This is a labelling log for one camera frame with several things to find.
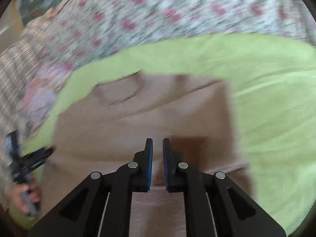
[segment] green patterned fabric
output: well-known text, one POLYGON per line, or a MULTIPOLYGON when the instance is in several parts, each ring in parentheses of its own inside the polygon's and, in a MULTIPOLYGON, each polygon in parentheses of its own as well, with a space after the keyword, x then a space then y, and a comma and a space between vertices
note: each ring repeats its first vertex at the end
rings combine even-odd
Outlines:
POLYGON ((140 69, 230 80, 240 151, 251 165, 255 200, 292 233, 316 198, 315 49, 274 36, 218 34, 124 50, 71 75, 26 152, 50 145, 58 114, 94 85, 140 69))

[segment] metal pin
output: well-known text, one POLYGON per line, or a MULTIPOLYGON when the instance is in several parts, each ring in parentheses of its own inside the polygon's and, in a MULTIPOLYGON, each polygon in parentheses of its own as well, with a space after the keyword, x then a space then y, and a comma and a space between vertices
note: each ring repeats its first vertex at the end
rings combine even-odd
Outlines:
POLYGON ((187 163, 185 163, 185 162, 180 162, 178 164, 178 167, 181 168, 181 169, 186 169, 186 168, 188 168, 188 166, 189 165, 187 163))
POLYGON ((215 174, 215 176, 218 178, 218 179, 224 179, 225 178, 225 174, 223 172, 217 172, 215 174))
POLYGON ((132 161, 132 162, 128 163, 128 167, 129 167, 129 168, 137 168, 137 167, 138 167, 138 163, 132 161))
POLYGON ((91 175, 90 175, 90 177, 91 177, 92 179, 99 179, 100 176, 101 176, 101 174, 100 174, 99 172, 93 172, 93 173, 91 173, 91 175))

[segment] gray handle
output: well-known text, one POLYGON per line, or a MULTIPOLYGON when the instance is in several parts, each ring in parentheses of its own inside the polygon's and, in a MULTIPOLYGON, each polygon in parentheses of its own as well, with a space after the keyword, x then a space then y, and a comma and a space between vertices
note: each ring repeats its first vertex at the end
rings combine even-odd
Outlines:
POLYGON ((28 206, 28 209, 30 211, 29 212, 29 217, 32 217, 32 218, 30 218, 32 220, 38 213, 37 207, 36 207, 36 205, 34 203, 32 203, 29 200, 27 191, 22 192, 21 193, 21 197, 22 197, 23 201, 26 203, 26 205, 28 206))

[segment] black tool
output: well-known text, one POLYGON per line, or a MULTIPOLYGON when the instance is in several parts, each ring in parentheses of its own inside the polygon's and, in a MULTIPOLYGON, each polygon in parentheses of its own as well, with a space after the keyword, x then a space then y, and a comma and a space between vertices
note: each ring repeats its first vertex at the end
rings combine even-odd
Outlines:
MULTIPOLYGON (((18 143, 18 133, 14 131, 7 135, 7 153, 12 159, 9 165, 11 175, 15 183, 31 183, 31 172, 43 165, 47 158, 53 153, 53 148, 41 148, 35 152, 20 157, 20 147, 18 143)), ((23 201, 29 208, 28 218, 33 219, 39 211, 39 203, 32 203, 28 195, 29 191, 21 193, 23 201)))
MULTIPOLYGON (((145 150, 114 173, 91 173, 28 236, 128 237, 132 192, 150 189, 152 145, 147 139, 145 150)), ((184 194, 187 237, 286 236, 223 172, 201 173, 171 150, 169 139, 163 141, 163 157, 167 191, 184 194)))

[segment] plaid fabric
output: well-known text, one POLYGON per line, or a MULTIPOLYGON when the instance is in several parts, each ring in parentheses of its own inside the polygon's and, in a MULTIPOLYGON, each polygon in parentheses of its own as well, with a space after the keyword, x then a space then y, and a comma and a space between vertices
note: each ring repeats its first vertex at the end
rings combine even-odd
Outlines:
POLYGON ((18 41, 0 56, 0 203, 4 209, 8 207, 6 193, 12 183, 7 170, 10 159, 6 154, 5 136, 18 129, 23 145, 29 135, 29 121, 18 110, 17 103, 45 56, 45 29, 49 25, 46 16, 31 21, 18 41))

